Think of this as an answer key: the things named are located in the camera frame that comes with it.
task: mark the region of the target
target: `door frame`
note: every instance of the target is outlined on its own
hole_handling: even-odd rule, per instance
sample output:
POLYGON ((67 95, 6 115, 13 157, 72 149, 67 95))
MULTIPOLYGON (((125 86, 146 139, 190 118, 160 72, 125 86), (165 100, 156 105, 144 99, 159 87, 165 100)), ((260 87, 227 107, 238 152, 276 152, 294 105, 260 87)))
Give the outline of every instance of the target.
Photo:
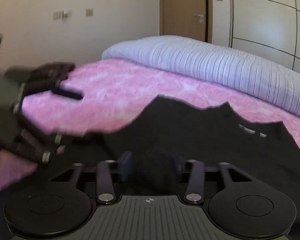
MULTIPOLYGON (((206 42, 212 43, 212 2, 213 0, 206 1, 206 42)), ((159 34, 163 35, 163 0, 159 0, 159 34)))

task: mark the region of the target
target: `wooden door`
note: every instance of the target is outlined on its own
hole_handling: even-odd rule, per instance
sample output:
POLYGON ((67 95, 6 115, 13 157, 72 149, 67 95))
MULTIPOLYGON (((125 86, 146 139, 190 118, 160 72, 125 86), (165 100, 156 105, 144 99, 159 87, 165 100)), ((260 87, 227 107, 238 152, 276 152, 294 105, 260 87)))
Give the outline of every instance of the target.
POLYGON ((206 0, 162 0, 164 35, 206 40, 206 0))

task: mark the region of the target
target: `pink bedsheet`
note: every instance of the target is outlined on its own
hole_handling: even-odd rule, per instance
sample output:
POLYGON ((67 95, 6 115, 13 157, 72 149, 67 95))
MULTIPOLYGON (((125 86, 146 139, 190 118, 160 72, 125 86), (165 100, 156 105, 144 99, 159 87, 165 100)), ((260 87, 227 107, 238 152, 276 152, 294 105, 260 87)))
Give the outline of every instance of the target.
MULTIPOLYGON (((74 101, 45 92, 25 99, 24 113, 46 132, 61 130, 83 134, 90 129, 112 131, 131 122, 158 94, 183 99, 197 107, 229 101, 233 109, 252 122, 283 121, 300 147, 300 118, 241 92, 110 59, 76 69, 64 86, 83 91, 74 101)), ((0 152, 0 189, 33 172, 36 165, 0 152)))

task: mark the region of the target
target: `gray ribbed plate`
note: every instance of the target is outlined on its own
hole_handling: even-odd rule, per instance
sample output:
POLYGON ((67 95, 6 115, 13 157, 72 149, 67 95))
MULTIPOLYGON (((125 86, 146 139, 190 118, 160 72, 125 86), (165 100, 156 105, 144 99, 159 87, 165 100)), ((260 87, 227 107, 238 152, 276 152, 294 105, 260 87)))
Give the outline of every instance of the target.
MULTIPOLYGON (((235 240, 216 228, 200 207, 177 196, 123 196, 119 203, 97 208, 77 231, 59 240, 235 240)), ((288 240, 280 236, 277 240, 288 240)))

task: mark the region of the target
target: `silver door handle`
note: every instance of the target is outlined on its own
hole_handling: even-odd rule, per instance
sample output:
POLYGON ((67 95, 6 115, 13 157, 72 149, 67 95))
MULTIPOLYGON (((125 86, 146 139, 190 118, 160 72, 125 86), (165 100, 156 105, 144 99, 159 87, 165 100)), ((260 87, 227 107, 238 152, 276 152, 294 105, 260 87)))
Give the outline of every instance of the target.
POLYGON ((194 16, 197 16, 199 19, 203 19, 203 14, 195 14, 194 16))

